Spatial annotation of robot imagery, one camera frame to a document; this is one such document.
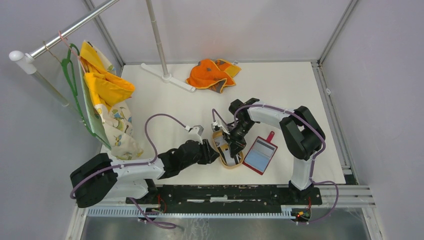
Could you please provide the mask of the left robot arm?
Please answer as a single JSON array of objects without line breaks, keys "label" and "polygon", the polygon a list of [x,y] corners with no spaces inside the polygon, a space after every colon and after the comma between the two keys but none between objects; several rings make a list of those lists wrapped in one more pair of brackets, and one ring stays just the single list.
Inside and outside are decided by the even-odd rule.
[{"label": "left robot arm", "polygon": [[219,156],[206,139],[187,140],[157,158],[112,160],[107,153],[99,153],[70,174],[70,197],[79,208],[116,198],[140,199],[151,204],[157,198],[155,180],[175,177],[195,164],[211,164]]}]

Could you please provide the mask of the metal hanging rail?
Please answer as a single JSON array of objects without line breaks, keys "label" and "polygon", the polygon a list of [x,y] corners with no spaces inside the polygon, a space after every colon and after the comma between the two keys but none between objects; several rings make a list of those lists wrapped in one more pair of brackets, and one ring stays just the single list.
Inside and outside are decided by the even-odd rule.
[{"label": "metal hanging rail", "polygon": [[74,33],[76,30],[80,29],[89,21],[99,16],[101,13],[103,13],[107,9],[111,8],[117,2],[119,1],[106,0],[105,2],[96,6],[93,10],[90,10],[88,13],[86,13],[79,19],[75,20],[73,23],[71,23],[64,29],[60,30],[56,35],[48,39],[46,43],[43,43],[42,46],[40,46],[36,50],[33,50],[30,53],[24,53],[19,50],[11,51],[8,55],[9,60],[11,62],[16,63],[28,75],[34,74],[37,71],[36,67],[33,65],[33,62],[35,61],[36,58],[40,57],[42,54],[47,52],[48,49],[50,49],[51,47],[54,47],[60,42],[62,42],[69,35]]}]

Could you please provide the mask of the green clothes hanger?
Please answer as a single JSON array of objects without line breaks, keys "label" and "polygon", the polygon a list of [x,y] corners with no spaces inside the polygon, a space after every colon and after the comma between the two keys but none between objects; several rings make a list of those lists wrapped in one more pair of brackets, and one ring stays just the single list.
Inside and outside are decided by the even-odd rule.
[{"label": "green clothes hanger", "polygon": [[111,149],[108,138],[106,136],[102,119],[94,108],[89,94],[88,86],[84,80],[84,71],[81,64],[77,62],[78,70],[75,70],[72,61],[73,52],[80,53],[77,46],[70,44],[67,56],[62,59],[61,67],[63,75],[72,92],[79,119],[87,129],[88,133],[99,140],[108,150]]}]

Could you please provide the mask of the white card black stripe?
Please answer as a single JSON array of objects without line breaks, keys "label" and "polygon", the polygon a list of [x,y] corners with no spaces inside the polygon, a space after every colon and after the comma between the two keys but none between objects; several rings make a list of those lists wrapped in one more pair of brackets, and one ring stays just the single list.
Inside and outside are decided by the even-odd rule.
[{"label": "white card black stripe", "polygon": [[233,166],[240,164],[240,161],[242,159],[240,154],[237,154],[236,156],[231,157],[231,155],[229,153],[225,153],[224,157],[225,157],[225,164],[228,167],[233,167]]}]

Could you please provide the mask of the orange yellow cloth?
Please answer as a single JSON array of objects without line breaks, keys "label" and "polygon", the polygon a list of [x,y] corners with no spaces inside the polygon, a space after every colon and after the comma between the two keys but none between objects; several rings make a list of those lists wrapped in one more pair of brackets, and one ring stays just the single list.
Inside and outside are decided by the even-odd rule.
[{"label": "orange yellow cloth", "polygon": [[234,77],[242,69],[225,59],[203,59],[192,68],[187,84],[198,90],[211,90],[222,94],[227,87],[236,85]]}]

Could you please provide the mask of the red leather card holder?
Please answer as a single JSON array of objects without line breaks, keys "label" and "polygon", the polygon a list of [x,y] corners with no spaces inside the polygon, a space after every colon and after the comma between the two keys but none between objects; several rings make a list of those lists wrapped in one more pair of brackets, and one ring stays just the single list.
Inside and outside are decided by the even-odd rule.
[{"label": "red leather card holder", "polygon": [[[260,136],[258,136],[258,137],[260,137],[260,138],[266,140],[267,142],[273,144],[272,140],[273,140],[274,136],[275,136],[275,132],[271,131],[269,133],[269,135],[267,136],[267,138],[263,138],[263,137],[260,137]],[[252,149],[252,146],[250,147],[247,155],[244,157],[244,162],[242,164],[244,166],[248,167],[249,169],[251,169],[252,171],[258,173],[259,175],[263,175],[276,152],[274,153],[274,155],[272,157],[267,157],[267,156],[255,151],[254,149]]]}]

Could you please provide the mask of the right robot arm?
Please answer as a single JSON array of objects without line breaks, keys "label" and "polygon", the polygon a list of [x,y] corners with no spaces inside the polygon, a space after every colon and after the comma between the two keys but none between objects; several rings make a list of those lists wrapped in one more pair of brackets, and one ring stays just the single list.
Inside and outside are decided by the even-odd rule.
[{"label": "right robot arm", "polygon": [[254,124],[267,124],[281,130],[288,151],[293,156],[293,173],[289,185],[289,199],[302,204],[309,198],[308,188],[314,184],[312,179],[315,159],[325,148],[325,133],[311,111],[300,106],[284,109],[251,98],[247,102],[239,99],[230,103],[229,112],[233,114],[233,128],[224,135],[231,157],[238,155],[246,147],[245,135]]}]

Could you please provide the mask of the vertical metal pole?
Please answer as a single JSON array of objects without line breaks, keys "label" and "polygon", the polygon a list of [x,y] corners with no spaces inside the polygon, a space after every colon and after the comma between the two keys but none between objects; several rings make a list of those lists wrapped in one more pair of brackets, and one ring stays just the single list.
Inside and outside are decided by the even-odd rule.
[{"label": "vertical metal pole", "polygon": [[168,71],[168,67],[167,67],[167,63],[166,63],[165,53],[164,53],[163,46],[162,46],[162,41],[161,41],[159,27],[158,27],[158,24],[157,24],[157,19],[156,19],[154,8],[153,8],[153,3],[152,3],[151,0],[146,0],[145,2],[146,2],[149,18],[150,18],[152,30],[153,30],[153,35],[154,35],[154,38],[155,38],[155,44],[156,44],[156,47],[157,47],[159,60],[160,60],[160,64],[161,64],[161,67],[162,67],[162,72],[163,72],[164,75],[168,75],[170,73]]}]

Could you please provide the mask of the yellow patterned hanging cloth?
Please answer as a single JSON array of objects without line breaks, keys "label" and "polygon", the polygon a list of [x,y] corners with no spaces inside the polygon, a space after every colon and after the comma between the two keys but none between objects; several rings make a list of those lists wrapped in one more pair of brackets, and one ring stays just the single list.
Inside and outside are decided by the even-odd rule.
[{"label": "yellow patterned hanging cloth", "polygon": [[139,159],[144,150],[134,138],[132,114],[126,103],[135,86],[117,76],[114,65],[88,41],[82,43],[80,61],[83,79],[91,102],[101,117],[111,155],[126,161]]}]

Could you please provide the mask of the white card dark stripe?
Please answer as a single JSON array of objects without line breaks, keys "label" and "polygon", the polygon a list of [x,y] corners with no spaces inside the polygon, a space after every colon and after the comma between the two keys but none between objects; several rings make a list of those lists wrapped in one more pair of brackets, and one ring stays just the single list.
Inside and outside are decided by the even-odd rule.
[{"label": "white card dark stripe", "polygon": [[274,155],[277,148],[277,146],[267,142],[261,137],[257,137],[254,144],[252,145],[253,150],[270,158]]}]

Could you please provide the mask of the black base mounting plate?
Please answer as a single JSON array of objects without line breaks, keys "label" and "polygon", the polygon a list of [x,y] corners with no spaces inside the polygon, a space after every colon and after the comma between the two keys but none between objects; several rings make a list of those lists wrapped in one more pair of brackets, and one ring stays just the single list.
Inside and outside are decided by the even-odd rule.
[{"label": "black base mounting plate", "polygon": [[166,214],[261,214],[323,201],[317,187],[300,194],[287,185],[161,185],[136,203],[159,207]]}]

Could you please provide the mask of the white rack stand base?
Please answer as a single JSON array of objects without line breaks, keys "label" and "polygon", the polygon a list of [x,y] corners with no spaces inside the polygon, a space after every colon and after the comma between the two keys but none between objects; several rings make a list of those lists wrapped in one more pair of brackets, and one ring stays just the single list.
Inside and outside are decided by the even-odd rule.
[{"label": "white rack stand base", "polygon": [[178,80],[177,78],[173,77],[170,73],[168,75],[165,75],[160,70],[155,69],[155,68],[153,68],[153,67],[151,67],[151,66],[149,66],[145,63],[142,63],[140,65],[140,67],[143,70],[145,70],[146,72],[148,72],[148,73],[150,73],[150,74],[152,74],[156,77],[159,77],[166,84],[172,84],[172,85],[179,87],[180,89],[183,89],[183,90],[190,92],[190,93],[193,93],[196,90],[195,87],[193,87],[193,86],[191,86],[191,85],[189,85],[189,84],[187,84],[187,83],[185,83],[181,80]]}]

